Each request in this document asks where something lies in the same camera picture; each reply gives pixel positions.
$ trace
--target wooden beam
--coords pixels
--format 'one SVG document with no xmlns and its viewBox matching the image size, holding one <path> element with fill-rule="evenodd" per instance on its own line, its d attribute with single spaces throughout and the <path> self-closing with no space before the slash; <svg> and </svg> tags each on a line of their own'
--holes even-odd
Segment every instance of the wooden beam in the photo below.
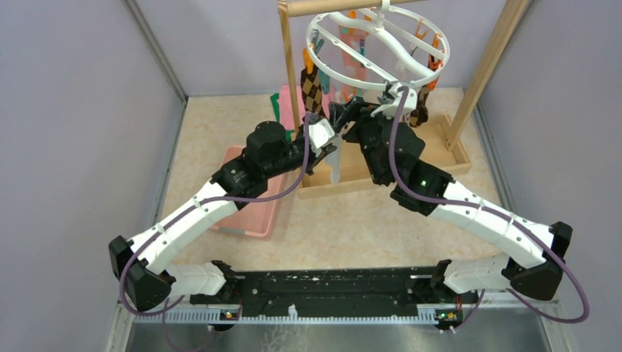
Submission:
<svg viewBox="0 0 622 352">
<path fill-rule="evenodd" d="M 291 48 L 291 30 L 289 20 L 289 9 L 287 0 L 279 0 L 279 17 L 281 19 L 281 33 L 283 36 L 283 51 L 285 52 L 285 66 L 288 71 L 288 84 L 290 86 L 290 99 L 292 106 L 292 119 L 294 132 L 292 139 L 296 138 L 300 127 L 300 116 L 298 115 L 298 94 L 296 93 L 296 72 L 293 64 L 293 54 Z"/>
<path fill-rule="evenodd" d="M 391 0 L 391 5 L 423 0 Z M 364 7 L 380 7 L 382 0 L 305 0 L 288 3 L 288 16 L 300 17 L 318 13 L 356 10 Z"/>
<path fill-rule="evenodd" d="M 505 46 L 508 44 L 510 36 L 529 3 L 530 0 L 507 0 L 505 2 L 488 44 L 486 44 L 486 49 L 484 49 L 478 67 L 473 74 L 471 83 L 469 83 L 469 87 L 464 93 L 464 98 L 458 107 L 458 111 L 455 113 L 451 128 L 447 133 L 446 145 L 448 150 L 453 150 L 458 144 L 460 135 L 471 117 L 475 104 L 480 100 L 482 92 L 495 66 L 497 66 Z"/>
</svg>

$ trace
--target wooden frame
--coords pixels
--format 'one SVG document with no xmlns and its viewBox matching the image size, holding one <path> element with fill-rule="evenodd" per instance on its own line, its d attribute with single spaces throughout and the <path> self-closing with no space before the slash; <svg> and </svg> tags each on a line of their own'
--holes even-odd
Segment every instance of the wooden frame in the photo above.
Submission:
<svg viewBox="0 0 622 352">
<path fill-rule="evenodd" d="M 391 4 L 405 4 L 415 1 L 422 0 L 391 0 Z M 380 7 L 381 3 L 381 0 L 278 0 L 285 66 L 288 72 L 292 116 L 296 131 L 300 126 L 300 116 L 298 97 L 296 96 L 296 70 L 293 62 L 289 19 L 325 12 Z M 451 119 L 448 116 L 431 117 L 430 121 L 416 129 L 417 135 L 426 142 L 422 160 L 453 174 L 463 174 L 471 169 L 471 162 L 460 142 L 460 135 L 529 3 L 530 0 L 506 0 L 454 118 Z M 304 176 L 302 188 L 299 189 L 299 196 L 301 198 L 322 197 L 374 187 L 365 160 L 354 144 L 344 144 L 340 168 L 341 181 L 336 185 L 331 185 L 328 181 L 330 168 L 325 163 L 320 163 L 314 170 L 315 175 Z"/>
</svg>

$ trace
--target white circular drying rack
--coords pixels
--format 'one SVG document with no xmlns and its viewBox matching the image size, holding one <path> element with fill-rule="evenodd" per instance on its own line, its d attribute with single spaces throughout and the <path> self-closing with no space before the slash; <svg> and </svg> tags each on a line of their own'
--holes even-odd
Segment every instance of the white circular drying rack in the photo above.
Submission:
<svg viewBox="0 0 622 352">
<path fill-rule="evenodd" d="M 348 53 L 352 56 L 356 61 L 363 64 L 366 68 L 372 70 L 377 73 L 380 77 L 382 77 L 385 81 L 388 82 L 396 82 L 399 81 L 396 77 L 389 74 L 386 70 L 382 69 L 380 66 L 372 62 L 367 57 L 361 55 L 356 52 L 352 47 L 348 44 L 344 43 L 337 36 L 331 34 L 328 30 L 320 26 L 320 22 L 325 18 L 330 18 L 337 24 L 344 26 L 346 28 L 360 29 L 369 33 L 369 35 L 373 35 L 382 41 L 392 52 L 396 55 L 398 60 L 404 63 L 404 67 L 413 73 L 414 79 L 411 81 L 404 82 L 408 84 L 412 88 L 420 88 L 425 86 L 426 84 L 434 81 L 440 74 L 443 67 L 447 64 L 450 55 L 449 43 L 445 38 L 443 32 L 437 27 L 434 23 L 430 22 L 427 18 L 422 17 L 412 11 L 408 11 L 402 9 L 400 7 L 390 6 L 390 0 L 383 0 L 382 6 L 378 12 L 374 12 L 369 9 L 358 9 L 360 13 L 366 15 L 367 17 L 372 19 L 372 22 L 359 20 L 354 18 L 348 18 L 344 16 L 341 12 L 329 12 L 322 13 L 320 15 L 316 15 L 312 20 L 309 26 L 307 27 L 307 47 L 312 47 L 312 37 L 314 32 L 317 31 L 319 34 L 322 34 L 326 40 L 340 48 L 341 50 Z M 412 18 L 416 22 L 421 22 L 429 29 L 434 31 L 435 34 L 438 34 L 438 40 L 440 44 L 440 48 L 434 48 L 432 45 L 426 43 L 425 41 L 415 37 L 413 34 L 408 33 L 406 30 L 400 28 L 394 23 L 387 21 L 384 18 L 384 15 L 387 12 L 393 12 L 399 15 L 404 15 L 408 18 Z M 413 46 L 412 48 L 419 48 L 424 50 L 428 54 L 434 56 L 436 59 L 440 59 L 443 61 L 443 65 L 441 65 L 436 71 L 430 70 L 427 66 L 422 65 L 416 59 L 414 59 L 409 51 L 403 47 L 403 45 L 398 41 L 397 38 L 393 36 L 393 34 L 389 33 L 387 29 L 393 31 L 398 34 L 400 37 L 406 39 Z M 322 70 L 325 74 L 330 76 L 336 81 L 342 82 L 352 87 L 357 87 L 360 89 L 367 90 L 381 90 L 384 91 L 386 89 L 385 83 L 373 83 L 367 81 L 360 81 L 355 78 L 347 77 L 342 73 L 338 73 L 337 71 L 330 68 L 327 64 L 322 62 L 320 58 L 315 54 L 313 50 L 308 50 L 309 56 L 311 60 L 318 66 L 320 70 Z"/>
</svg>

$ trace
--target wooden base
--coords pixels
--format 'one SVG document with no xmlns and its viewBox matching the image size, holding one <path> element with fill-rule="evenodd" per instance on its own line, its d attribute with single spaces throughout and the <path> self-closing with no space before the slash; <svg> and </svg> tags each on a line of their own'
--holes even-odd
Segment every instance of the wooden base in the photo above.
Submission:
<svg viewBox="0 0 622 352">
<path fill-rule="evenodd" d="M 433 164 L 453 175 L 467 173 L 471 169 L 471 161 L 462 143 L 458 141 L 452 151 L 445 146 L 446 135 L 451 125 L 448 115 L 437 115 L 430 118 L 413 131 L 425 142 L 421 160 Z M 301 199 L 343 194 L 377 187 L 371 182 L 367 164 L 358 144 L 342 144 L 341 179 L 336 185 L 330 181 L 331 167 L 321 162 L 315 167 L 313 176 L 305 175 L 302 187 L 299 188 Z"/>
</svg>

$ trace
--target table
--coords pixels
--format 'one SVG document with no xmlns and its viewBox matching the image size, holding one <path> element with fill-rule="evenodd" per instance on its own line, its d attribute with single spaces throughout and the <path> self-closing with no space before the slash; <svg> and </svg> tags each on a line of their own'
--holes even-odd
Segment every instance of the table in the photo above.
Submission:
<svg viewBox="0 0 622 352">
<path fill-rule="evenodd" d="M 460 88 L 438 88 L 430 115 L 453 116 Z M 225 150 L 244 144 L 261 121 L 274 120 L 269 95 L 190 98 L 175 152 L 163 214 L 194 195 L 218 169 Z M 471 158 L 467 175 L 456 176 L 480 196 L 499 204 L 472 119 L 462 142 Z M 288 175 L 289 186 L 296 174 Z M 207 230 L 174 260 L 198 264 L 223 260 L 233 270 L 368 268 L 436 265 L 439 260 L 487 257 L 498 249 L 452 225 L 397 205 L 391 188 L 299 199 L 281 199 L 269 241 Z"/>
</svg>

